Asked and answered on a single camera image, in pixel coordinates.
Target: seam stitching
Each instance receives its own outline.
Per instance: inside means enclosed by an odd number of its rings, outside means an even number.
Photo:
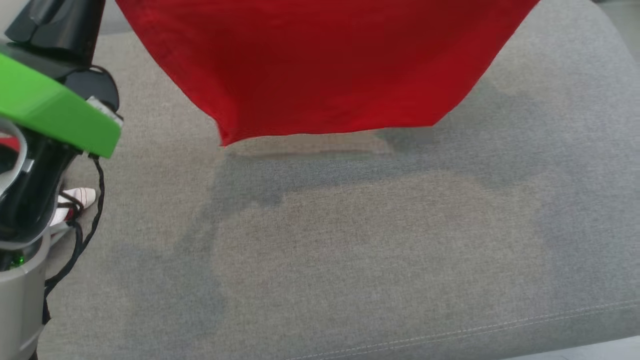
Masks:
[[[569,314],[569,313],[576,313],[578,311],[587,311],[587,310],[592,310],[592,309],[599,309],[601,307],[607,307],[607,306],[617,306],[617,305],[622,305],[622,304],[629,304],[629,303],[638,302],[638,301],[640,301],[640,299],[627,300],[627,301],[621,301],[621,302],[611,302],[609,304],[604,304],[604,305],[582,307],[580,309],[575,309],[575,310],[561,311],[560,313],[539,315],[539,316],[534,316],[534,317],[530,317],[530,318],[512,320],[512,321],[508,321],[508,322],[497,323],[495,325],[486,325],[486,326],[474,327],[474,328],[471,328],[471,329],[462,329],[462,330],[458,330],[458,331],[443,332],[443,333],[434,334],[434,335],[418,336],[416,338],[388,341],[388,342],[385,342],[385,343],[377,343],[377,344],[365,345],[365,346],[361,346],[361,347],[352,347],[352,348],[347,348],[347,349],[344,349],[344,350],[335,350],[335,351],[329,351],[329,352],[322,352],[322,353],[319,353],[319,354],[305,355],[305,356],[299,356],[299,357],[290,357],[290,358],[288,358],[286,360],[302,360],[302,359],[308,359],[310,357],[338,354],[338,353],[341,353],[341,352],[362,350],[362,349],[371,348],[371,347],[379,347],[379,346],[393,345],[393,344],[397,344],[397,343],[406,343],[408,341],[414,341],[414,340],[423,340],[423,339],[428,339],[428,338],[435,338],[437,336],[461,334],[463,332],[470,332],[470,331],[476,331],[476,330],[481,330],[481,329],[489,329],[491,327],[498,327],[498,326],[508,325],[508,324],[511,324],[511,323],[523,322],[523,321],[528,321],[528,320],[535,320],[535,319],[540,319],[540,318],[548,318],[550,316],[564,315],[564,314]],[[318,360],[326,360],[326,359],[334,359],[334,357],[323,358],[323,359],[318,359]]]
[[[634,305],[629,305],[629,306],[622,306],[622,307],[614,307],[612,309],[604,309],[604,310],[598,310],[598,311],[592,311],[590,313],[584,313],[584,314],[576,314],[576,315],[569,315],[569,316],[562,316],[559,318],[551,318],[551,319],[546,319],[546,320],[542,320],[542,321],[538,321],[538,322],[532,322],[532,323],[521,323],[520,325],[513,325],[513,326],[509,326],[509,327],[503,327],[501,329],[495,329],[495,330],[489,330],[489,331],[483,331],[483,332],[475,332],[473,334],[466,334],[466,335],[462,335],[462,336],[453,336],[450,338],[443,338],[443,339],[436,339],[436,340],[428,340],[428,341],[420,341],[417,343],[410,343],[410,344],[404,344],[404,345],[396,345],[393,347],[386,347],[386,348],[377,348],[374,350],[368,350],[368,351],[363,351],[363,352],[355,352],[352,354],[345,354],[345,355],[339,355],[339,356],[331,356],[331,357],[323,357],[321,359],[318,360],[331,360],[331,359],[338,359],[341,357],[346,357],[346,356],[355,356],[355,355],[362,355],[362,354],[368,354],[371,352],[377,352],[377,351],[384,351],[384,350],[392,350],[392,349],[396,349],[396,348],[403,348],[403,347],[409,347],[409,346],[413,346],[413,345],[423,345],[423,344],[427,344],[427,343],[436,343],[439,341],[445,341],[445,340],[455,340],[455,339],[462,339],[462,338],[467,338],[469,336],[475,336],[475,335],[482,335],[482,334],[489,334],[491,332],[497,332],[497,331],[503,331],[503,330],[508,330],[508,329],[514,329],[516,327],[522,327],[522,326],[528,326],[528,325],[534,325],[537,323],[543,323],[543,322],[551,322],[551,321],[556,321],[556,320],[562,320],[562,319],[567,319],[567,318],[575,318],[577,316],[586,316],[586,315],[593,315],[593,314],[598,314],[598,313],[605,313],[607,311],[614,311],[614,310],[620,310],[620,309],[629,309],[631,307],[637,307],[640,306],[640,304],[634,304]]]

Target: red cloth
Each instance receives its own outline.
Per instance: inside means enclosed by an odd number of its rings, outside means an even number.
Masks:
[[[243,138],[432,126],[538,0],[117,0],[156,62]]]
[[[20,151],[20,142],[14,137],[0,138],[0,146],[8,147],[15,150],[16,152]]]

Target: gray seat cushion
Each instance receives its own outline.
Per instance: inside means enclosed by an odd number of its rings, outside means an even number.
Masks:
[[[588,0],[543,0],[431,129],[223,149],[134,34],[96,62],[124,134],[41,358],[498,359],[640,334],[640,74]]]

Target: black wire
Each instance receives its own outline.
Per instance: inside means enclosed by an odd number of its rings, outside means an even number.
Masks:
[[[76,261],[86,249],[86,246],[89,244],[89,241],[91,241],[91,238],[93,238],[93,235],[95,234],[95,231],[98,228],[100,217],[102,216],[102,208],[104,207],[104,171],[102,170],[102,167],[100,166],[99,158],[96,155],[89,155],[89,157],[93,160],[93,163],[95,164],[95,168],[98,170],[98,176],[99,176],[100,195],[98,196],[98,204],[97,204],[98,212],[95,214],[93,218],[93,222],[91,224],[91,231],[86,236],[84,241],[83,241],[82,227],[77,222],[77,220],[74,218],[71,221],[67,222],[67,224],[70,227],[73,227],[76,230],[76,244],[74,245],[74,253],[71,255],[71,258],[69,259],[69,261],[67,261],[65,266],[63,266],[63,268],[56,275],[48,278],[44,282],[45,299],[47,298],[47,295],[51,292],[51,290],[53,290],[56,287],[56,285],[58,285],[58,283],[62,279],[64,279],[65,276],[69,274],[69,272],[71,272],[71,269],[73,269],[74,265],[76,264]]]
[[[84,211],[84,205],[82,205],[82,202],[78,199],[76,199],[75,197],[65,193],[64,191],[60,190],[60,196],[62,196],[63,198],[69,200],[73,205],[76,205],[77,208],[77,214],[80,215],[83,211]],[[66,208],[67,204],[60,204],[58,207],[59,208]]]
[[[100,159],[96,155],[89,155],[89,157],[93,160],[95,164],[95,169],[98,170],[98,188],[100,189],[100,195],[98,196],[98,212],[96,212],[93,217],[93,222],[91,223],[91,231],[89,235],[84,239],[84,243],[82,246],[82,252],[86,249],[86,246],[89,245],[89,241],[93,238],[96,229],[98,228],[98,223],[100,222],[100,217],[102,216],[102,208],[104,207],[104,171],[102,170],[102,166],[100,166]]]
[[[71,258],[69,259],[69,261],[67,261],[65,266],[63,266],[62,269],[60,269],[60,271],[56,275],[48,278],[44,282],[44,286],[45,286],[44,297],[45,298],[51,292],[51,290],[53,290],[53,288],[55,288],[56,285],[58,285],[58,283],[62,279],[64,279],[65,276],[67,276],[69,274],[69,272],[71,272],[71,269],[74,268],[74,265],[76,264],[76,261],[80,257],[80,254],[82,254],[82,238],[83,238],[83,236],[82,236],[82,227],[80,226],[80,224],[78,224],[75,221],[69,222],[69,226],[73,227],[76,230],[76,244],[74,245],[74,253],[71,255]]]

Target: machine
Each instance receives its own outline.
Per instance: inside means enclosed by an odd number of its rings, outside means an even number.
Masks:
[[[120,101],[109,73],[92,65],[105,0],[30,0],[0,42],[0,360],[37,359],[50,320],[46,298],[85,250],[104,205],[99,158],[120,138]],[[90,232],[76,219],[74,251],[46,279],[51,235],[65,170],[87,155],[99,173],[97,214]]]

